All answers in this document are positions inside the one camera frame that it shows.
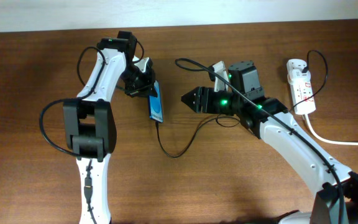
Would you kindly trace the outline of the blue Galaxy smartphone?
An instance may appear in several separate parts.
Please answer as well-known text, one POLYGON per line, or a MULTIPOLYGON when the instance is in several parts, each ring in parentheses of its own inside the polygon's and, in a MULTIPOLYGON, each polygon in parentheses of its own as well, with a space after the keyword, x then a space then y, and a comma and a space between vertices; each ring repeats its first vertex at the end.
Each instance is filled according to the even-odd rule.
POLYGON ((157 96, 149 96, 149 117, 150 119, 163 123, 163 107, 159 82, 156 80, 154 88, 157 96))

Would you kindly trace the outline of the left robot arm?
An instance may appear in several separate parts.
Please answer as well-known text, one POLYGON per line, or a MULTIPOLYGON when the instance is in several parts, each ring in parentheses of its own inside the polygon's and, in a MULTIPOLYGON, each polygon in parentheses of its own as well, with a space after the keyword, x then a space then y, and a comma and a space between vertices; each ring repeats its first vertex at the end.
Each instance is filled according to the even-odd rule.
POLYGON ((74 100, 63 105, 67 146, 76 158, 81 184, 80 223, 110 223, 108 165, 117 131, 111 100, 119 80, 130 97, 157 96, 149 58, 135 56, 137 38, 120 31, 96 45, 97 62, 74 100))

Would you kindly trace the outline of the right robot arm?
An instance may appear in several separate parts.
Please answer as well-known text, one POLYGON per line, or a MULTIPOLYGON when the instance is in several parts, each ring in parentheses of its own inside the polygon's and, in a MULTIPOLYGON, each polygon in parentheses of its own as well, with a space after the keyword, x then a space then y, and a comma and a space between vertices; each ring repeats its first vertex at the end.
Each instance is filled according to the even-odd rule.
POLYGON ((196 87, 182 96, 182 102, 197 113, 238 116, 243 127, 291 165, 313 194, 311 212, 288 212, 276 223, 358 223, 358 174, 308 136, 285 105, 265 97, 253 62, 231 65, 227 75, 198 62, 194 65, 224 87, 196 87))

